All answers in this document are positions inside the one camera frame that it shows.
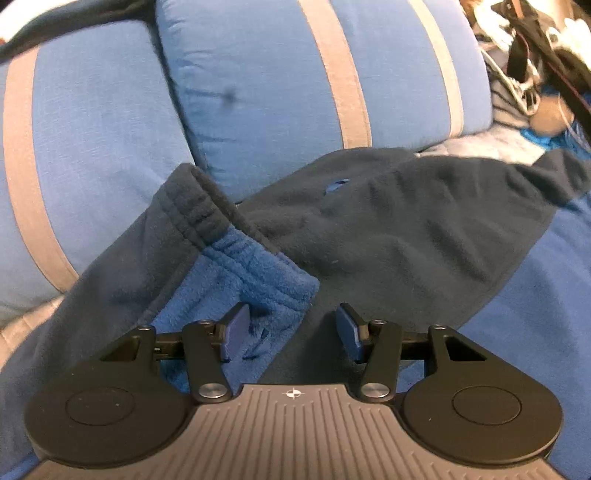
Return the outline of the blue fleece jacket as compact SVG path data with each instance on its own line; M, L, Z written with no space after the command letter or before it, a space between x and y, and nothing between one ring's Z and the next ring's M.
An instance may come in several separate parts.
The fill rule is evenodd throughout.
M552 464L590 475L590 165L342 150L240 203L178 166L1 371L1 475L36 464L23 415L48 381L147 324L174 332L238 302L252 322L232 388L356 383L335 308L465 335L552 389Z

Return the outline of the grey quilted bedspread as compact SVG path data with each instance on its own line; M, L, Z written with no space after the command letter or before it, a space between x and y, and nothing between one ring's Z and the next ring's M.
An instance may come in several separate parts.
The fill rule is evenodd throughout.
M416 156L483 157L506 163L532 165L545 151L544 147L526 139L520 130L495 123L488 131L446 140L417 153ZM1 325L1 367L4 367L26 337L51 317L62 300L63 296L59 295Z

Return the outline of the left blue striped cushion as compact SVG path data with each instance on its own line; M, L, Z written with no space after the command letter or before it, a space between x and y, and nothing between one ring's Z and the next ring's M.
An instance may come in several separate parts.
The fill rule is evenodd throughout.
M1 319L68 290L191 160L154 30L58 37L1 67Z

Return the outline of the blue striped cushion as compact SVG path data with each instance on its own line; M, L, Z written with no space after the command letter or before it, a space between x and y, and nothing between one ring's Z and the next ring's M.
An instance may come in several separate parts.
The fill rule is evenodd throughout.
M492 122L456 1L159 1L155 17L195 162L235 201L335 150Z
M58 37L1 67L1 319L68 290L191 160L154 30Z

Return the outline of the black white striped cloth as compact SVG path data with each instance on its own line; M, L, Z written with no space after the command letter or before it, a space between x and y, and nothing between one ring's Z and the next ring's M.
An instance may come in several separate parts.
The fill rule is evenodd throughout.
M537 68L528 60L525 79L519 81L505 72L507 52L492 43L481 43L480 50L489 78L494 121L515 129L528 128L541 102Z

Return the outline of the right blue striped cushion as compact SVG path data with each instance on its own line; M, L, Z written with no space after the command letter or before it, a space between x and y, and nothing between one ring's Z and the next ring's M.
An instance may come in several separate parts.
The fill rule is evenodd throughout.
M335 150L492 122L456 1L159 1L155 17L195 162L235 201Z

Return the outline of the dark blue folded garment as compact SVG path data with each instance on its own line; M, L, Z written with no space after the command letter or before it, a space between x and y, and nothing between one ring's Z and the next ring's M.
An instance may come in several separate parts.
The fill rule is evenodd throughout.
M42 43L92 26L112 22L153 19L154 1L74 1L42 13L1 46L1 63Z

